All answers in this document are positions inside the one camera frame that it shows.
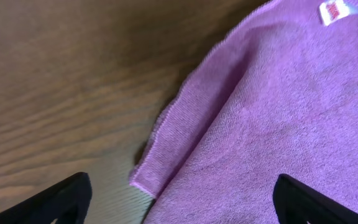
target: black plastic object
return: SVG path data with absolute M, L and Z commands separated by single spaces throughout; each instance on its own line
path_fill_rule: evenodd
M 0 224 L 83 224 L 92 197 L 90 178 L 79 172 L 0 213 Z
M 280 174 L 273 202 L 281 224 L 358 224 L 358 214 L 286 174 Z

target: towel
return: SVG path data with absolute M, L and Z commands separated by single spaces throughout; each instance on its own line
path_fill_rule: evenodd
M 358 213 L 358 13 L 322 3 L 261 6 L 187 78 L 130 176 L 144 223 L 278 223 L 281 173 Z

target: towel tag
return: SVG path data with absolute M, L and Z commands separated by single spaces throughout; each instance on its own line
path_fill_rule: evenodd
M 321 3 L 320 15 L 323 20 L 323 24 L 328 26 L 338 19 L 342 19 L 346 16 L 358 14 L 358 9 L 346 4 L 343 0 L 330 0 Z

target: pink microfiber towel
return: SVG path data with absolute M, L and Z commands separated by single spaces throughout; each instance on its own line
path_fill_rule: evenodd
M 321 3 L 265 4 L 189 76 L 131 174 L 145 223 L 278 223 L 281 173 L 358 213 L 358 14 Z

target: wooden surface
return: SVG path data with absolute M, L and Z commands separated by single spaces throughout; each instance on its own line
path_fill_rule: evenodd
M 0 0 L 0 211 L 85 170 L 88 223 L 139 223 L 161 109 L 261 0 Z

